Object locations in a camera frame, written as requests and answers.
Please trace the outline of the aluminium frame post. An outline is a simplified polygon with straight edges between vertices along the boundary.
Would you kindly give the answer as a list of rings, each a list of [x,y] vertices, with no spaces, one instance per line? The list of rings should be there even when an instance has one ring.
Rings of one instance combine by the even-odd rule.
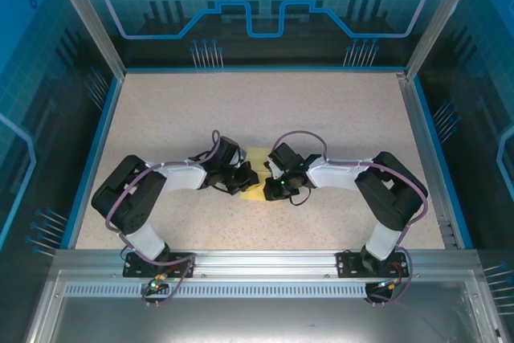
[[[124,81],[126,68],[90,0],[70,0],[113,75]]]
[[[408,64],[406,65],[405,80],[412,81],[418,74],[427,56],[430,54],[435,42],[446,26],[447,21],[455,12],[460,0],[441,0],[432,16],[418,45],[414,49]]]

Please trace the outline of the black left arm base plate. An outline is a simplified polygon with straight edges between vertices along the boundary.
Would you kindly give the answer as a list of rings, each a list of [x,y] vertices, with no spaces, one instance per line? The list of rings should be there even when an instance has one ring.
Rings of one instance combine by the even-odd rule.
[[[122,276],[125,278],[153,278],[159,274],[166,274],[168,278],[179,279],[187,270],[190,260],[173,266],[156,266],[144,261],[135,252],[124,257]]]

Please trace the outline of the silver metal front tray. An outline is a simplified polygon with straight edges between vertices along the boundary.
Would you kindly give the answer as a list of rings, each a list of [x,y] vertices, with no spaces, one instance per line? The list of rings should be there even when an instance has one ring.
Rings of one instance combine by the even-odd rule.
[[[23,343],[514,343],[486,286],[415,280],[391,304],[355,298],[70,298],[45,287]]]

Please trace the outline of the blue table edge strip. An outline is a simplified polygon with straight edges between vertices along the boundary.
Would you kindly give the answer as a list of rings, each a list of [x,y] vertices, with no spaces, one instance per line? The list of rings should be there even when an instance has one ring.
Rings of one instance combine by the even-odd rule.
[[[452,181],[447,160],[444,156],[442,143],[437,134],[434,119],[432,117],[425,93],[417,76],[412,80],[411,89],[416,99],[422,123],[426,126],[426,137],[429,142],[430,156],[429,161],[433,169],[433,181],[429,181],[429,187],[435,188],[435,192],[430,192],[436,214],[442,215],[450,224],[453,230],[454,245],[458,249],[474,249],[470,232],[467,228],[465,216],[459,202],[455,185]]]
[[[67,225],[61,239],[61,249],[73,249],[76,245],[122,85],[122,80],[114,78],[109,87],[78,190],[71,207]]]

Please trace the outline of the aluminium mounting rail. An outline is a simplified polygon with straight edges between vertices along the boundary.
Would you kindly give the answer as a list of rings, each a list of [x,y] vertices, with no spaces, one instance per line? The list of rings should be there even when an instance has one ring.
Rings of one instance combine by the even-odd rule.
[[[474,250],[413,250],[411,277],[417,280],[463,280],[481,275]],[[336,279],[344,267],[335,251],[199,251],[196,280]],[[114,250],[60,250],[51,274],[78,279],[112,279],[122,261]]]

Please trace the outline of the yellow cloth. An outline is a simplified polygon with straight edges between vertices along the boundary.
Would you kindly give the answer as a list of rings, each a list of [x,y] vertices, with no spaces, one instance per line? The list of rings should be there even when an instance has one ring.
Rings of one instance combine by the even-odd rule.
[[[266,200],[263,192],[265,180],[271,176],[271,172],[264,165],[271,148],[249,147],[246,160],[251,163],[251,168],[257,173],[259,183],[240,194],[242,200],[262,201]]]

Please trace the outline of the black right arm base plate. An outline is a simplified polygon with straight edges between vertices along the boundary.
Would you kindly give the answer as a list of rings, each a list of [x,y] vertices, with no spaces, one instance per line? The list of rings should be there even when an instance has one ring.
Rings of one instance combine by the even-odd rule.
[[[365,251],[346,250],[336,253],[336,269],[339,278],[406,278],[410,276],[406,255],[392,252],[385,260],[379,260]]]

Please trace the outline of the aluminium side rail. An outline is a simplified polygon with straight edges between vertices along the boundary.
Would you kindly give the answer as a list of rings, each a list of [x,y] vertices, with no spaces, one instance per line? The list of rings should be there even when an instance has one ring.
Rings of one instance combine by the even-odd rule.
[[[455,210],[447,191],[447,184],[430,134],[429,122],[425,117],[417,89],[404,73],[399,72],[397,78],[426,179],[430,211],[436,218],[443,245],[446,249],[463,249]]]

